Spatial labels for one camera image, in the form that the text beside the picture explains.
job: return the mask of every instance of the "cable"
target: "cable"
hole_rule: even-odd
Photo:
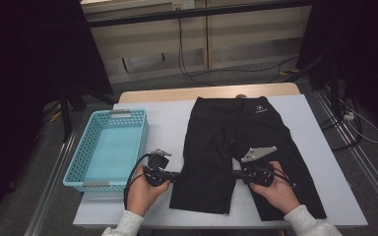
[[[361,116],[360,114],[358,114],[358,112],[354,111],[353,109],[351,109],[346,103],[344,103],[341,99],[340,99],[340,102],[342,104],[344,104],[351,112],[353,112],[355,115],[357,115],[359,118],[363,119],[365,122],[367,122],[370,126],[372,126],[377,132],[378,132],[378,128],[373,125],[370,121],[368,121],[366,118],[364,118],[363,116]],[[378,144],[378,141],[373,141],[373,140],[370,140],[369,138],[365,137],[363,134],[361,134],[362,132],[360,131],[357,131],[352,125],[351,123],[349,122],[348,120],[348,123],[349,125],[351,126],[352,129],[355,130],[356,133],[358,133],[362,138],[364,138],[365,140],[371,142],[371,143],[374,143],[374,144]]]
[[[205,74],[209,74],[209,73],[214,73],[214,72],[247,72],[248,73],[248,72],[263,72],[263,71],[268,71],[268,70],[272,70],[272,69],[278,68],[278,73],[275,75],[275,77],[272,78],[270,81],[267,82],[267,84],[269,84],[269,83],[271,83],[272,81],[274,81],[279,76],[279,73],[281,71],[281,66],[284,63],[286,63],[286,62],[288,62],[290,60],[298,58],[297,56],[290,57],[290,58],[282,61],[281,63],[279,63],[279,64],[277,64],[275,66],[272,66],[272,67],[269,67],[269,68],[264,68],[264,69],[257,69],[257,70],[219,69],[219,70],[205,71],[205,72],[201,72],[201,73],[198,73],[198,74],[190,75],[186,71],[186,66],[185,66],[185,61],[184,61],[184,55],[183,55],[183,39],[182,39],[182,37],[183,37],[182,36],[183,29],[182,29],[182,20],[178,19],[178,23],[179,23],[179,69],[180,69],[180,72],[184,76],[188,77],[194,83],[198,83],[198,84],[202,84],[202,85],[207,85],[207,86],[215,87],[216,85],[212,85],[212,84],[204,83],[204,82],[199,82],[199,81],[194,80],[193,78],[194,77],[199,77],[199,76],[202,76],[202,75],[205,75]]]
[[[130,176],[128,176],[127,184],[125,185],[125,188],[124,188],[124,208],[125,209],[127,209],[127,205],[128,205],[128,191],[130,190],[131,184],[134,183],[134,180],[137,179],[137,177],[133,181],[131,181],[131,179],[133,178],[133,175],[134,175],[134,172],[137,169],[137,166],[147,156],[149,156],[149,155],[146,153],[137,160],[136,164],[133,167],[133,170],[131,170]]]
[[[293,182],[291,182],[291,181],[289,180],[289,178],[287,177],[286,174],[284,174],[281,170],[279,170],[279,169],[277,169],[277,168],[275,168],[275,167],[274,167],[274,169],[276,169],[276,170],[278,170],[279,172],[281,172],[282,175],[276,173],[275,171],[268,170],[268,169],[264,169],[264,168],[260,168],[260,167],[254,167],[253,169],[254,169],[254,170],[260,170],[260,171],[262,171],[262,172],[264,172],[264,173],[269,172],[269,173],[271,173],[272,175],[277,176],[277,177],[279,177],[279,178],[285,180],[285,181],[290,185],[290,187],[291,187],[292,189],[293,189],[294,187],[296,187],[296,184],[293,183]]]
[[[351,98],[353,106],[355,107],[355,110],[357,110],[357,106],[355,104],[355,100],[352,98],[352,96],[350,98]],[[361,122],[360,122],[360,120],[359,119],[355,119],[354,122],[355,122],[355,124],[357,126],[357,129],[360,131],[360,133],[362,133],[362,128],[361,128]],[[341,149],[345,149],[345,148],[351,148],[351,147],[357,145],[358,143],[360,143],[361,136],[357,136],[357,138],[355,138],[354,136],[352,136],[352,137],[354,139],[354,142],[350,142],[350,144],[342,146],[342,147],[331,148],[331,150],[332,151],[336,151],[336,150],[341,150]]]
[[[182,40],[182,34],[183,34],[183,30],[182,30],[182,20],[181,19],[178,19],[177,20],[178,23],[179,23],[179,69],[180,69],[180,72],[186,76],[187,78],[189,78],[192,82],[194,83],[198,83],[198,84],[202,84],[202,85],[206,85],[206,86],[211,86],[211,87],[215,87],[215,85],[212,85],[210,83],[204,83],[204,82],[199,82],[199,81],[195,81],[189,74],[188,72],[186,71],[186,66],[185,66],[185,60],[184,60],[184,57],[183,57],[183,40]]]

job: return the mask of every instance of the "light blue basket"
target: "light blue basket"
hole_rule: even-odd
[[[144,109],[94,112],[63,184],[80,192],[123,191],[148,131]]]

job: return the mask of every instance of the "black shorts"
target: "black shorts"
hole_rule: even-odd
[[[293,190],[300,203],[315,218],[326,218],[289,128],[264,96],[196,100],[185,137],[182,178],[173,184],[170,208],[229,213],[236,181],[231,175],[232,159],[240,161],[250,148],[266,147],[278,148],[264,158],[281,164],[296,184]],[[284,219],[284,214],[264,197],[250,192],[262,220]]]

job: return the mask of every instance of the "gray floor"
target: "gray floor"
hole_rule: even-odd
[[[257,70],[277,65],[278,62],[264,63],[260,65],[240,66],[235,69]],[[294,68],[294,60],[282,65],[281,70]],[[203,83],[209,83],[216,86],[226,85],[249,85],[264,84],[272,80],[278,74],[278,68],[273,70],[247,73],[247,72],[214,72],[204,76],[196,77],[196,80]],[[275,82],[282,82],[286,77],[279,76]],[[321,106],[321,99],[315,91],[312,91],[308,79],[304,78],[297,82],[301,92],[306,95],[308,102],[319,122],[326,120],[329,116]],[[138,82],[126,82],[113,85],[115,97],[118,98],[123,91],[140,90],[140,89],[170,89],[170,88],[190,88],[202,87],[204,85],[194,83],[183,75],[163,76],[155,79],[140,80]],[[71,111],[71,116],[75,127],[84,125],[81,117],[89,117],[93,110],[100,109],[100,104],[91,97],[86,97],[89,103],[85,112]],[[360,114],[368,120],[375,122],[372,114],[364,107],[358,104]],[[372,139],[378,139],[378,134],[370,125],[363,123],[363,134]],[[344,141],[339,136],[336,129],[330,129],[324,132],[328,143],[331,147],[344,145]],[[63,124],[59,119],[55,122],[44,122],[38,135],[35,149],[31,152],[30,162],[26,165],[23,174],[15,181],[16,189],[8,193],[0,205],[0,235],[24,235],[29,222],[43,190],[46,188],[47,180],[51,174],[52,166],[56,163],[56,157],[61,148],[63,148]],[[372,144],[363,139],[360,144],[365,151],[373,166],[378,170],[378,144]],[[359,166],[356,158],[351,154],[350,149],[344,149],[334,152],[335,157],[344,172],[346,178],[352,183],[354,192],[360,207],[369,223],[366,227],[342,229],[344,235],[378,235],[378,194],[372,187],[372,184],[366,177],[365,173]],[[72,220],[76,213],[77,206],[81,196],[73,189],[62,186],[58,183],[54,200],[51,208],[45,213],[46,218],[39,228],[40,235],[100,235],[101,231],[87,230],[72,225]],[[249,230],[232,232],[230,235],[263,235],[263,231]],[[146,230],[143,235],[152,234],[151,230]],[[154,235],[164,235],[164,232],[155,231]]]

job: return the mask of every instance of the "human hand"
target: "human hand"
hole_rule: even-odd
[[[275,167],[276,172],[279,172],[279,170],[283,171],[277,161],[271,161],[270,163]],[[280,209],[284,214],[299,206],[299,200],[296,198],[290,185],[278,176],[275,176],[273,184],[269,187],[254,183],[251,183],[250,187],[254,192],[265,197],[272,206]]]
[[[170,181],[167,180],[158,187],[151,186],[144,176],[143,165],[137,167],[136,176],[140,177],[134,180],[128,192],[127,210],[144,217],[158,196],[168,189]]]

